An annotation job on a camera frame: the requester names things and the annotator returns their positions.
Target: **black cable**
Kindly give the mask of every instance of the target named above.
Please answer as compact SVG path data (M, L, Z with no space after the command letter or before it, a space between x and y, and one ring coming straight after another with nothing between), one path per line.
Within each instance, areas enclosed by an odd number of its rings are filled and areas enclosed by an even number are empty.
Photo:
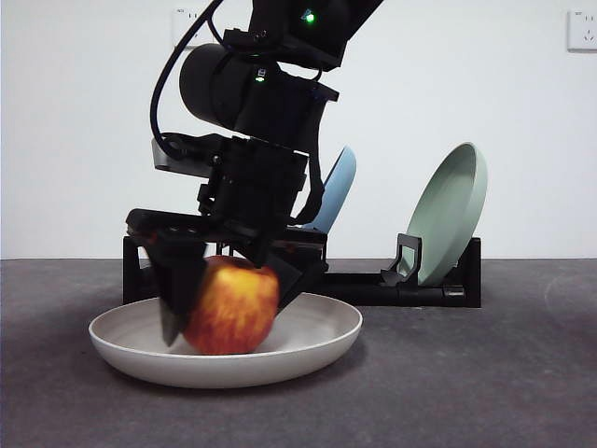
M226 50L233 51L233 48L231 46L226 45L226 43L224 43L224 39L222 38L222 36L220 35L220 33L215 28L215 25L214 25L214 16L211 16L207 20L207 25L209 26L209 30L212 32L212 35L214 36L215 40L217 40L217 43L220 44L222 47L224 47Z
M172 73L172 70L180 58L180 55L183 53L185 48L188 45L188 42L193 38L193 36L199 32L201 27L205 24L206 21L210 20L215 10L224 2L224 0L213 0L212 3L202 12L199 18L192 24L192 26L188 29L187 33L180 39L178 45L174 48L174 51L170 55L168 62L164 65L164 68L161 71L160 77L158 78L158 82L156 83L156 87L153 90L153 95L151 97L151 105L149 107L149 122L151 123L151 132L153 133L158 146L160 146L161 150L166 153L169 157L173 159L180 159L179 155L176 154L170 146L166 145L162 139L160 126L158 125L158 105L160 103L161 93L164 90L164 86L166 85L166 81L168 77Z

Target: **light blue plate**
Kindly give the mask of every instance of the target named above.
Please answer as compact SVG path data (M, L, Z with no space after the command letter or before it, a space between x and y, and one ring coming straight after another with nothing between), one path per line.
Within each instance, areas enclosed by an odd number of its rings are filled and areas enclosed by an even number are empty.
M479 223L486 192L487 165L470 143L456 148L437 168L407 230L423 239L420 286L438 285L456 265ZM413 258L405 250L399 271L407 273Z
M344 147L327 176L319 213L311 223L302 226L303 229L317 229L329 233L344 205L355 175L356 156L349 147Z

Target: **sage green plate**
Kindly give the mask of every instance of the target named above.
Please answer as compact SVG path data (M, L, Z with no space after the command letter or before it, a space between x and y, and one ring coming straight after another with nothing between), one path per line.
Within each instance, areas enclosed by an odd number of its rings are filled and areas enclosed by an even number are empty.
M419 285L436 286L456 265L470 241L487 193L487 165L478 149L465 143L441 163L427 184L410 219L408 235L423 239ZM414 261L403 252L399 270Z

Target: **white wall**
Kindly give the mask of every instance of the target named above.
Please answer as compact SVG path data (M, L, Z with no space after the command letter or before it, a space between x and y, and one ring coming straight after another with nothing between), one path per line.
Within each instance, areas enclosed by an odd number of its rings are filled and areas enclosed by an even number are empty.
M193 213L199 180L153 170L149 98L173 7L205 0L5 0L2 257L118 258L134 207ZM246 25L228 0L218 26ZM591 0L386 0L323 82L326 172L359 172L330 257L391 257L430 175L456 145L484 152L477 234L489 258L597 257L597 54L565 50L565 13ZM162 130L202 134L172 82Z

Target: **green indicator light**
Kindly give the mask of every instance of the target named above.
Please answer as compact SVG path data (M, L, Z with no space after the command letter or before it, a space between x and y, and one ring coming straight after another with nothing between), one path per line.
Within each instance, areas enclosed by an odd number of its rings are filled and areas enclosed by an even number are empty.
M307 9L301 17L302 20L306 21L307 23L315 22L315 14L310 9Z

